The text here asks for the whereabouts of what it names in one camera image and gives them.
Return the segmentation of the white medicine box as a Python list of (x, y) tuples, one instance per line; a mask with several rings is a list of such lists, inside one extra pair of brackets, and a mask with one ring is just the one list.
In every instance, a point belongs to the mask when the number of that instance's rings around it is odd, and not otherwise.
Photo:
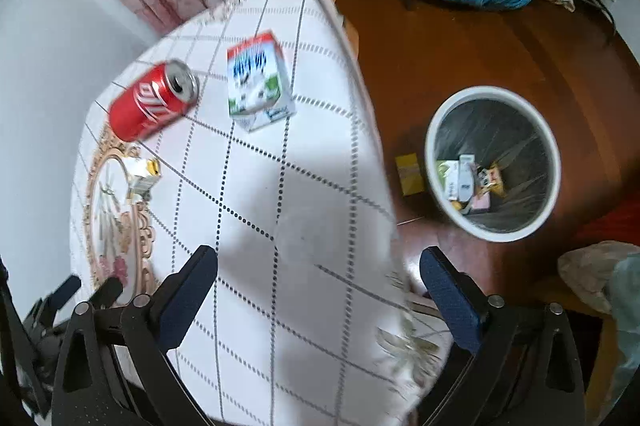
[(438, 180), (448, 201), (459, 199), (459, 166), (457, 160), (438, 160), (436, 169)]

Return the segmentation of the small white carton box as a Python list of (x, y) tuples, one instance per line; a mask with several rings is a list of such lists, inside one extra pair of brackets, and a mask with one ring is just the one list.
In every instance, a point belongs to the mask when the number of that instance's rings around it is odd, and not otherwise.
[(458, 201), (469, 203), (475, 194), (476, 164), (474, 154), (459, 156)]

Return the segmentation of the red cola can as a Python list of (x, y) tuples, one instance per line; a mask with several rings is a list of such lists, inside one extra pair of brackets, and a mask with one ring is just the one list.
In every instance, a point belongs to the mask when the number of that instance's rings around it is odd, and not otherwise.
[(186, 114), (199, 94), (200, 80), (185, 63), (160, 62), (112, 102), (108, 124), (122, 141), (142, 140)]

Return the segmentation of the white round trash bin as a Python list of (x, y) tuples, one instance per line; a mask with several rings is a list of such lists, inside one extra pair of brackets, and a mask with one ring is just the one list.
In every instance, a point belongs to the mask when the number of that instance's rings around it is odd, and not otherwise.
[[(436, 162), (474, 154), (475, 194), (448, 201)], [(448, 220), (488, 242), (518, 242), (554, 209), (561, 157), (546, 120), (524, 98), (493, 86), (463, 89), (437, 109), (424, 142), (424, 166), (434, 201)]]

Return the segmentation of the pale blue quilt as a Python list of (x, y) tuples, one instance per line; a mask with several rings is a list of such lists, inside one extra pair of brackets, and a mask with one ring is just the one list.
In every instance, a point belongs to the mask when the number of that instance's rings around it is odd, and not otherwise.
[(616, 403), (630, 384), (639, 366), (640, 267), (639, 255), (631, 255), (616, 264), (608, 281), (608, 296), (617, 328), (620, 362), (612, 381), (612, 399)]

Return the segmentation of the small yellow white packet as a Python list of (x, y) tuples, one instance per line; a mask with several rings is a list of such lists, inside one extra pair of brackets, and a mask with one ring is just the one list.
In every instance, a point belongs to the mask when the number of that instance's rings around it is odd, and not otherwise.
[(160, 161), (157, 158), (124, 157), (122, 164), (128, 181), (128, 198), (138, 196), (147, 200), (152, 187), (162, 178)]

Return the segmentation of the yellow box on floor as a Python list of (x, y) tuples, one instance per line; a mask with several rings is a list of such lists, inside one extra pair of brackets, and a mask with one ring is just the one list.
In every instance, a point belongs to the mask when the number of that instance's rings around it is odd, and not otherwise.
[(424, 191), (424, 180), (416, 153), (401, 155), (395, 158), (401, 192), (410, 196)]

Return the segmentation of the white checked tablecloth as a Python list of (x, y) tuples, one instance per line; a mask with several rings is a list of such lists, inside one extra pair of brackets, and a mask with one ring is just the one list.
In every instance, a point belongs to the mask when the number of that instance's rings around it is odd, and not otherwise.
[[(227, 51), (271, 30), (296, 113), (247, 132), (228, 112)], [(107, 111), (177, 59), (198, 104), (158, 134), (118, 140)], [(128, 198), (124, 157), (157, 158)], [(105, 83), (88, 109), (70, 202), (70, 261), (91, 292), (156, 287), (201, 245), (215, 285), (168, 354), (209, 417), (235, 425), (407, 425), (451, 345), (416, 316), (396, 256), (378, 128), (332, 0), (234, 0), (186, 22)]]

